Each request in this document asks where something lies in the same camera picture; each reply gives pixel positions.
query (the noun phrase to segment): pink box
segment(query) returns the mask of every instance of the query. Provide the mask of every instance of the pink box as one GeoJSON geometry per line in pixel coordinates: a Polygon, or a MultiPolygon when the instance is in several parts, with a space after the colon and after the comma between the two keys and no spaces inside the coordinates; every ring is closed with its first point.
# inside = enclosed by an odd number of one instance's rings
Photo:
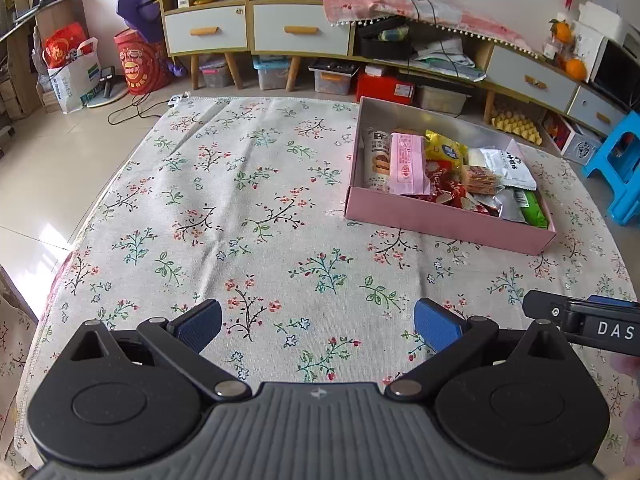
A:
{"type": "Polygon", "coordinates": [[[548,229],[360,187],[364,156],[359,146],[369,129],[389,133],[433,130],[470,148],[494,147],[522,158],[517,142],[506,134],[420,108],[363,97],[344,206],[346,218],[532,255],[540,254],[556,237],[551,212],[539,192],[536,197],[549,220],[548,229]]]}

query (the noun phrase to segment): pink snack package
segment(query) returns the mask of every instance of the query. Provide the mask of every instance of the pink snack package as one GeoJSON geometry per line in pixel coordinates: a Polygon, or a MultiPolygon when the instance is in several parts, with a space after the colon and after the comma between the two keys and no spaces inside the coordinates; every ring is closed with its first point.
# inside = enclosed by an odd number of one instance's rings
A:
{"type": "Polygon", "coordinates": [[[396,195],[428,195],[431,181],[424,174],[424,137],[391,134],[389,190],[396,195]]]}

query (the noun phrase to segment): green snack package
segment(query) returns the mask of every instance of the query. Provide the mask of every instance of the green snack package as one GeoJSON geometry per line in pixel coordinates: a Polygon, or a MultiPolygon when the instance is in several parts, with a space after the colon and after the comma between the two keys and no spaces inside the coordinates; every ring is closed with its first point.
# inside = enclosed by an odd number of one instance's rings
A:
{"type": "Polygon", "coordinates": [[[516,202],[520,206],[520,210],[522,211],[522,215],[527,221],[527,224],[533,225],[533,227],[547,229],[549,227],[549,222],[546,219],[545,214],[542,212],[542,209],[540,209],[536,194],[527,189],[514,189],[513,191],[513,194],[516,197],[516,202]]]}

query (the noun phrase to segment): yellow snack package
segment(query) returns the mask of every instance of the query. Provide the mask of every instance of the yellow snack package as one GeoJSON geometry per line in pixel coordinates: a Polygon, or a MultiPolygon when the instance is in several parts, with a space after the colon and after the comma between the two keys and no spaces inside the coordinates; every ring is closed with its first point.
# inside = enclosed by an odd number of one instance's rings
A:
{"type": "Polygon", "coordinates": [[[455,170],[459,170],[466,159],[467,148],[464,144],[427,130],[424,134],[427,139],[424,149],[426,160],[448,160],[455,170]]]}

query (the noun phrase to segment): gray ribbed surface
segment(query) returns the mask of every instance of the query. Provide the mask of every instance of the gray ribbed surface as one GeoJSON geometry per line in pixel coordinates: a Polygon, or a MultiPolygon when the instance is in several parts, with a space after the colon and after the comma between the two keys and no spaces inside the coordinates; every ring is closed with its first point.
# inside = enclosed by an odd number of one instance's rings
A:
{"type": "Polygon", "coordinates": [[[509,473],[445,441],[418,406],[375,384],[268,383],[241,404],[216,407],[183,449],[127,472],[49,464],[36,480],[596,480],[581,466],[558,474],[509,473]]]}

